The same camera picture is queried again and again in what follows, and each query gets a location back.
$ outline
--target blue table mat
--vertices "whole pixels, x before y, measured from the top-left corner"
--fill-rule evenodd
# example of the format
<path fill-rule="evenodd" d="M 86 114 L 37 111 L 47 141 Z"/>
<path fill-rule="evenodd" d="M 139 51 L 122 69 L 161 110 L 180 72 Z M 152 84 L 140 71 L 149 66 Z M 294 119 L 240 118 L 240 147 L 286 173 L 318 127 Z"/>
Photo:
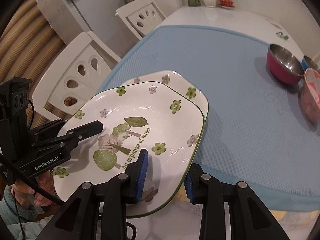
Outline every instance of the blue table mat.
<path fill-rule="evenodd" d="M 97 91 L 160 70 L 174 70 L 209 100 L 194 158 L 222 182 L 244 180 L 269 209 L 320 207 L 320 132 L 303 115 L 297 86 L 279 83 L 268 44 L 225 29 L 161 26 L 143 38 Z"/>

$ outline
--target chair backrest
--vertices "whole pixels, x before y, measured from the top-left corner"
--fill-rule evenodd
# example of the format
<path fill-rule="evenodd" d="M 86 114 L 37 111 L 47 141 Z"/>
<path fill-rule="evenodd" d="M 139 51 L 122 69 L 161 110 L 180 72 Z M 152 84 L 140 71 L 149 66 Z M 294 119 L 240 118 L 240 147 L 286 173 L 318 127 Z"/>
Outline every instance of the chair backrest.
<path fill-rule="evenodd" d="M 119 17 L 139 40 L 166 18 L 154 0 L 130 2 L 120 7 L 115 17 Z"/>
<path fill-rule="evenodd" d="M 32 95 L 35 111 L 51 121 L 58 119 L 44 109 L 49 102 L 65 113 L 75 114 L 120 60 L 92 31 L 79 34 L 38 83 Z"/>

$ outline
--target red lid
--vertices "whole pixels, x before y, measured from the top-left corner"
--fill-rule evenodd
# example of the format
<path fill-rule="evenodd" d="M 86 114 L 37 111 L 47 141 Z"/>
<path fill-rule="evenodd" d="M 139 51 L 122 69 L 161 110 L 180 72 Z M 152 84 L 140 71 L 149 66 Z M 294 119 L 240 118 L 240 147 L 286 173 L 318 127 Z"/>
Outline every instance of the red lid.
<path fill-rule="evenodd" d="M 226 7 L 233 7 L 233 1 L 232 0 L 220 0 L 220 5 L 226 6 Z"/>

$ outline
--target screw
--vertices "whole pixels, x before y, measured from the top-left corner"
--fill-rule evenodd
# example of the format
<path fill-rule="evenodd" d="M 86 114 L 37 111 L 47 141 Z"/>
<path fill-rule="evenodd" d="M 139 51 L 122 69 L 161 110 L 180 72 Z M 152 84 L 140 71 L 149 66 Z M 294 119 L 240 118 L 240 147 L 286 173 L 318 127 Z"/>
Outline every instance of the screw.
<path fill-rule="evenodd" d="M 85 182 L 85 183 L 82 184 L 81 187 L 82 187 L 83 189 L 89 189 L 89 188 L 91 187 L 91 184 L 90 184 L 90 182 Z"/>
<path fill-rule="evenodd" d="M 247 187 L 247 184 L 246 184 L 244 181 L 239 181 L 239 182 L 238 182 L 238 186 L 239 186 L 240 188 L 246 188 L 246 187 Z"/>
<path fill-rule="evenodd" d="M 211 175 L 207 174 L 207 173 L 204 173 L 201 175 L 201 178 L 204 179 L 204 180 L 209 180 L 211 179 Z"/>
<path fill-rule="evenodd" d="M 123 180 L 123 179 L 126 179 L 128 177 L 128 175 L 126 173 L 121 173 L 119 174 L 118 178 Z"/>

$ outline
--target stacked plates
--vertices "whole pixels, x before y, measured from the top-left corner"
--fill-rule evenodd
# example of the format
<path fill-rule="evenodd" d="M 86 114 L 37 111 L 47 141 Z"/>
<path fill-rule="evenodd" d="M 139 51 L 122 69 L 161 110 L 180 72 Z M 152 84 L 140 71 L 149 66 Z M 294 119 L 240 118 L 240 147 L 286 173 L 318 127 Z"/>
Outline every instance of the stacked plates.
<path fill-rule="evenodd" d="M 125 171 L 142 148 L 149 165 L 142 198 L 127 217 L 150 215 L 180 189 L 201 140 L 208 114 L 205 95 L 173 71 L 135 77 L 90 99 L 61 129 L 99 120 L 100 135 L 79 143 L 54 170 L 58 197 L 66 201 L 85 181 L 99 184 Z"/>

